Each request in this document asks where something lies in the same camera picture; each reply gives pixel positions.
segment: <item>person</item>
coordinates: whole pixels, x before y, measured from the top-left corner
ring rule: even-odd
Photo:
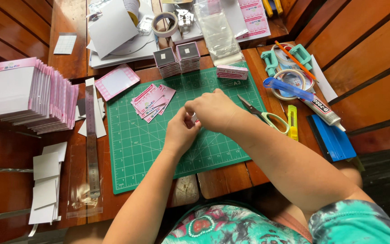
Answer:
[[[216,89],[187,101],[169,121],[163,150],[112,221],[104,244],[154,243],[176,165],[202,126],[234,140],[299,209],[311,234],[245,204],[225,202],[192,209],[163,243],[390,243],[390,218],[353,180]]]

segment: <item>pink checkered frame card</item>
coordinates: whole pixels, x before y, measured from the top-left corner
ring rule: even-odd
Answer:
[[[95,85],[105,101],[108,101],[120,92],[133,86],[139,80],[135,72],[124,63],[98,79]]]

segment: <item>teal clamp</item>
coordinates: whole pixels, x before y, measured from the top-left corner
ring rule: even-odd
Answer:
[[[311,70],[312,66],[309,64],[311,60],[311,55],[306,51],[306,49],[299,44],[289,51],[291,55],[293,55],[307,70]]]
[[[261,53],[261,58],[266,62],[266,72],[269,77],[273,77],[275,73],[275,68],[278,67],[278,59],[276,58],[274,51],[266,51]]]

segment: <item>forearm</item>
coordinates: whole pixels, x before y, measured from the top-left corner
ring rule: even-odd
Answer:
[[[122,206],[103,243],[153,243],[159,231],[179,157],[162,151]]]
[[[371,199],[334,166],[303,144],[245,111],[224,132],[262,169],[274,186],[304,212],[348,198]]]

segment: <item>scissors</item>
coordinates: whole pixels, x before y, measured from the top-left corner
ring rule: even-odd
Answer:
[[[240,95],[237,95],[240,99],[240,101],[243,103],[243,105],[245,105],[245,107],[254,115],[258,115],[259,117],[263,118],[264,121],[267,122],[268,125],[270,125],[271,127],[273,127],[275,130],[283,133],[283,134],[287,134],[288,133],[288,130],[290,130],[290,126],[288,125],[287,122],[285,122],[281,117],[279,117],[278,115],[276,114],[273,114],[273,113],[267,113],[267,112],[260,112],[258,111],[256,108],[254,108],[250,103],[248,103],[248,101],[246,101],[243,97],[241,97]],[[274,118],[277,118],[279,120],[279,122],[281,122],[282,124],[285,125],[285,127],[287,128],[287,130],[285,130],[285,132],[282,132],[280,131],[271,121],[270,121],[270,118],[269,117],[274,117]]]

